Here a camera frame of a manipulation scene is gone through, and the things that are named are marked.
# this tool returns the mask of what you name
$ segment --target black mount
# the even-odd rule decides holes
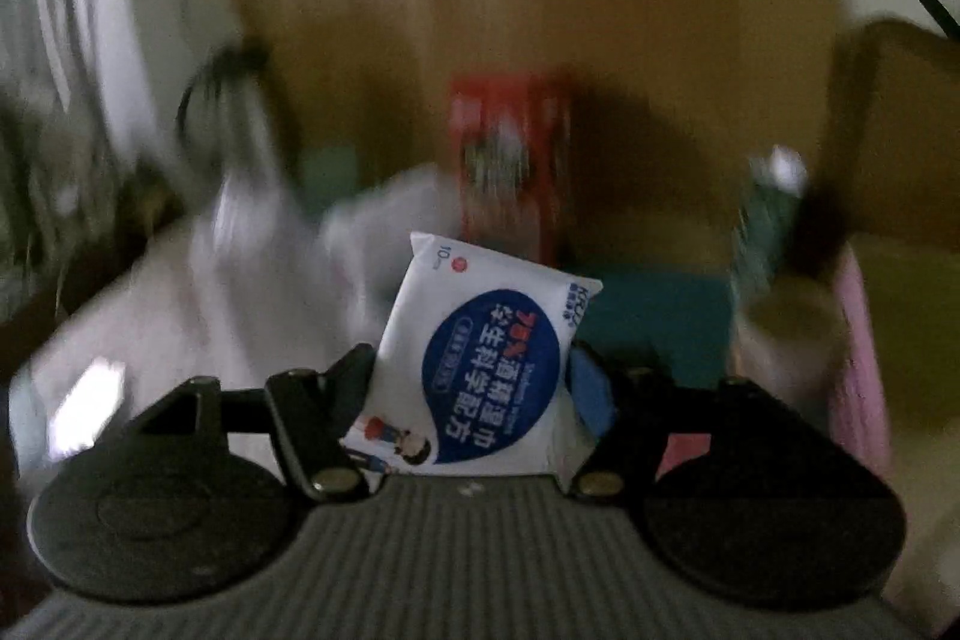
[[[743,605],[829,608],[880,590],[905,520],[871,472],[750,381],[679,389],[656,362],[578,349],[616,413],[571,501],[622,507],[661,560]],[[35,499],[40,561],[59,584],[114,603],[188,600],[258,571],[306,511],[368,496],[339,439],[375,355],[359,345],[323,374],[283,372],[264,389],[186,381],[69,459]],[[269,434],[286,485],[232,455],[228,432]],[[709,453],[656,480],[669,435],[684,432],[710,434]]]

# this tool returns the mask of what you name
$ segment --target cardboard box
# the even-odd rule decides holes
[[[841,40],[822,176],[858,230],[960,253],[960,44],[901,20]]]
[[[838,0],[234,0],[302,145],[361,184],[448,157],[450,79],[570,67],[579,255],[722,266],[747,156],[810,164]]]

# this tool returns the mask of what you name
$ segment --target blue cloth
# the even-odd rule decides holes
[[[731,296],[726,275],[665,266],[591,266],[604,289],[590,301],[578,338],[603,356],[651,350],[682,386],[711,389],[726,374]]]
[[[606,372],[596,365],[587,351],[574,347],[570,351],[568,384],[577,414],[590,434],[600,439],[616,419],[616,407]]]

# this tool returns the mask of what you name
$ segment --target black round pad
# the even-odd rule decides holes
[[[756,483],[710,456],[688,461],[644,500],[647,536],[685,579],[757,608],[833,608],[882,586],[904,542],[892,495],[790,496]]]
[[[37,496],[30,543],[66,588],[115,603],[188,600],[253,574],[294,506],[262,467],[197,437],[131,437],[72,458]]]

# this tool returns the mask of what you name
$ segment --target metal rivet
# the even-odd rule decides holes
[[[616,472],[587,472],[577,482],[580,493],[588,497],[615,497],[623,490],[623,478]]]
[[[313,487],[325,494],[347,494],[360,483],[360,473],[347,467],[328,467],[313,476]]]

